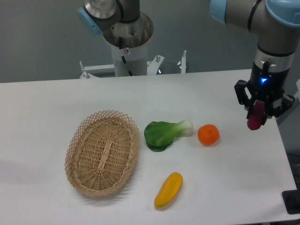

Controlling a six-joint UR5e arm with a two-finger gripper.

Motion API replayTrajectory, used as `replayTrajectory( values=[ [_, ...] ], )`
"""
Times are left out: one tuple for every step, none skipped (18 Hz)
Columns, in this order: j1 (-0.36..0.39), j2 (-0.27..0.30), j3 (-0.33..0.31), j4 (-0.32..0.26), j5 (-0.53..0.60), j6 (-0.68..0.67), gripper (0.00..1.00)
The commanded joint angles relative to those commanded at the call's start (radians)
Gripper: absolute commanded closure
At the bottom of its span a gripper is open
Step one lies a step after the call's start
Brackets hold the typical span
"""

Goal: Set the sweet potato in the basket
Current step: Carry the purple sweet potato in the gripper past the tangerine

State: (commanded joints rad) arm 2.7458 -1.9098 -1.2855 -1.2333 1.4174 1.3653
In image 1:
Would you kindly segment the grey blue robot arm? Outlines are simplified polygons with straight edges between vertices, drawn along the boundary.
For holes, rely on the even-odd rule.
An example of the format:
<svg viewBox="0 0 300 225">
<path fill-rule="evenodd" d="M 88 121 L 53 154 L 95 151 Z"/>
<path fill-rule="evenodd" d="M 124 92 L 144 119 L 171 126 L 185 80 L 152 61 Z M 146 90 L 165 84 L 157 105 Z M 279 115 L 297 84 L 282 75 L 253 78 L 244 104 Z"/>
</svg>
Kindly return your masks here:
<svg viewBox="0 0 300 225">
<path fill-rule="evenodd" d="M 102 35 L 112 50 L 116 76 L 149 75 L 144 45 L 153 34 L 151 19 L 137 0 L 88 0 L 78 9 L 86 29 Z M 221 23 L 258 35 L 248 81 L 235 86 L 239 104 L 247 111 L 247 125 L 258 129 L 267 119 L 292 107 L 294 97 L 284 92 L 300 39 L 300 3 L 297 0 L 212 0 L 210 14 Z"/>
</svg>

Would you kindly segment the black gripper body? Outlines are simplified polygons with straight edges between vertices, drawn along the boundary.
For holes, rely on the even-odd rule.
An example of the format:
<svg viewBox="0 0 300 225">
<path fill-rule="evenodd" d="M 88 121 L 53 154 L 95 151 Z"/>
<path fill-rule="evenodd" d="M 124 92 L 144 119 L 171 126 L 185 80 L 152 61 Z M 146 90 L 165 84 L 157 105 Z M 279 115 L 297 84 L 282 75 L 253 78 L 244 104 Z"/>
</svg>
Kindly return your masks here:
<svg viewBox="0 0 300 225">
<path fill-rule="evenodd" d="M 263 102 L 274 102 L 283 96 L 284 83 L 290 69 L 270 72 L 270 67 L 263 70 L 253 63 L 248 90 L 252 97 Z"/>
</svg>

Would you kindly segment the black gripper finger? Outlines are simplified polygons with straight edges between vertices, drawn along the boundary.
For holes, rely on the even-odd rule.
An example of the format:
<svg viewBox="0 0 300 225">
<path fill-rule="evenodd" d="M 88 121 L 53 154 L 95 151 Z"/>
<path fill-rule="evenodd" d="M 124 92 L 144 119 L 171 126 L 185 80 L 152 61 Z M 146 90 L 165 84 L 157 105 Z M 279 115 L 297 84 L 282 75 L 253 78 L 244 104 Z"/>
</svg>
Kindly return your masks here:
<svg viewBox="0 0 300 225">
<path fill-rule="evenodd" d="M 281 105 L 277 107 L 273 107 L 273 101 L 270 96 L 266 96 L 264 101 L 264 116 L 262 124 L 265 125 L 267 119 L 271 119 L 272 117 L 279 117 L 283 113 L 285 113 L 288 109 L 290 109 L 295 102 L 295 97 L 292 95 L 283 94 L 281 97 Z"/>
<path fill-rule="evenodd" d="M 246 118 L 249 119 L 253 114 L 255 98 L 254 89 L 250 81 L 238 80 L 234 86 L 236 96 L 240 105 L 243 105 L 247 111 Z"/>
</svg>

